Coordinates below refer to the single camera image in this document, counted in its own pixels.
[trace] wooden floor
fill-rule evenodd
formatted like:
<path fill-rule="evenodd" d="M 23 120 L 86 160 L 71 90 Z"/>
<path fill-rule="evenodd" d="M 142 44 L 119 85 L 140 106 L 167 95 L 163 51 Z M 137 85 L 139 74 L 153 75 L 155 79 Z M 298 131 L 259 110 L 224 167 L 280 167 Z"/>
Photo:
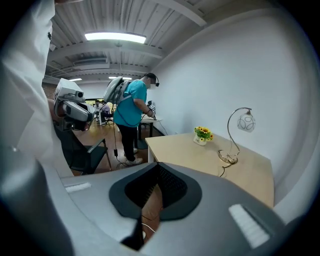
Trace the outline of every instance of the wooden floor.
<path fill-rule="evenodd" d="M 147 138 L 149 137 L 150 127 L 147 125 L 146 127 L 142 126 L 141 128 L 141 137 Z M 97 143 L 98 140 L 105 138 L 106 146 L 108 148 L 108 155 L 110 158 L 111 168 L 113 172 L 116 172 L 120 169 L 125 169 L 127 167 L 123 166 L 118 162 L 124 162 L 126 158 L 124 157 L 124 147 L 121 142 L 121 133 L 118 132 L 116 125 L 97 125 L 96 121 L 93 121 L 90 129 L 88 131 L 74 131 L 74 134 L 80 140 L 80 142 L 85 146 L 92 146 Z M 153 129 L 153 136 L 158 137 L 161 136 L 155 129 Z M 118 151 L 118 160 L 114 155 L 114 149 L 117 148 Z M 148 150 L 147 149 L 139 149 L 138 153 L 135 155 L 138 158 L 143 159 L 143 163 L 148 162 Z M 79 171 L 72 171 L 75 176 L 80 175 Z M 95 170 L 95 174 L 109 172 L 109 164 L 107 157 L 104 156 Z M 157 230 L 160 224 L 159 213 L 162 210 L 162 194 L 161 190 L 158 186 L 155 187 L 153 193 L 151 194 L 149 200 L 145 204 L 142 209 L 142 223 L 150 226 L 153 230 Z M 150 239 L 153 235 L 153 231 L 151 231 L 147 226 L 143 225 L 142 229 L 146 233 L 145 242 Z"/>

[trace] shoe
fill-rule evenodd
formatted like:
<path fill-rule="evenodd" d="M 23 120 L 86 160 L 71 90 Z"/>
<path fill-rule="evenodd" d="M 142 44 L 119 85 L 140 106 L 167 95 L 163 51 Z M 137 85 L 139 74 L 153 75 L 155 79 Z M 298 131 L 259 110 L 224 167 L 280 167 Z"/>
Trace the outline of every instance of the shoe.
<path fill-rule="evenodd" d="M 133 149 L 133 154 L 135 155 L 136 153 L 138 153 L 138 149 L 137 148 L 134 148 Z"/>
<path fill-rule="evenodd" d="M 127 165 L 127 166 L 136 166 L 136 165 L 140 165 L 141 163 L 142 163 L 142 158 L 136 158 L 134 161 L 129 161 L 129 160 L 127 160 L 127 161 L 125 161 L 125 164 Z"/>

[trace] gray backpack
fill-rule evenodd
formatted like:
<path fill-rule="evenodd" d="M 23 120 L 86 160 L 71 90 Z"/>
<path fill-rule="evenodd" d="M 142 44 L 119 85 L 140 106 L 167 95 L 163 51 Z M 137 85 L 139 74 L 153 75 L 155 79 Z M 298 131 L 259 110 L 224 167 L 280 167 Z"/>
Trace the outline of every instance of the gray backpack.
<path fill-rule="evenodd" d="M 128 80 L 123 80 L 122 76 L 118 76 L 117 78 L 113 79 L 107 86 L 103 99 L 104 101 L 111 102 L 112 104 L 118 105 L 120 102 L 131 98 L 131 95 L 124 97 L 124 93 L 126 88 L 131 82 Z"/>

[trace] glass lamp shade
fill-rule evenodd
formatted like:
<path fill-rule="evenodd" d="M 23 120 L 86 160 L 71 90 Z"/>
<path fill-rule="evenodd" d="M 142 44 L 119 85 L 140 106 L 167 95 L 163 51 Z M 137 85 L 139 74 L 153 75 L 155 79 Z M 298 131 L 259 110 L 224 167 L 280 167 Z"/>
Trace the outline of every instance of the glass lamp shade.
<path fill-rule="evenodd" d="M 250 111 L 248 111 L 247 113 L 242 114 L 239 117 L 238 122 L 237 122 L 237 126 L 240 130 L 251 133 L 256 127 L 256 120 L 252 116 Z"/>

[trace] brick wall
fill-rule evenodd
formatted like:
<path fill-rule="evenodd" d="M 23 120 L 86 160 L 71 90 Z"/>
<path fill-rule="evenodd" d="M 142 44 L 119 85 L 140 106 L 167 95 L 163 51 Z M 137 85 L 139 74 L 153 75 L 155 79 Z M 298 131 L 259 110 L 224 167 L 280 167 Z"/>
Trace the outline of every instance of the brick wall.
<path fill-rule="evenodd" d="M 46 82 L 42 83 L 42 88 L 48 99 L 52 99 L 52 100 L 54 99 L 54 93 L 55 93 L 56 87 L 57 87 L 56 84 L 51 84 Z"/>

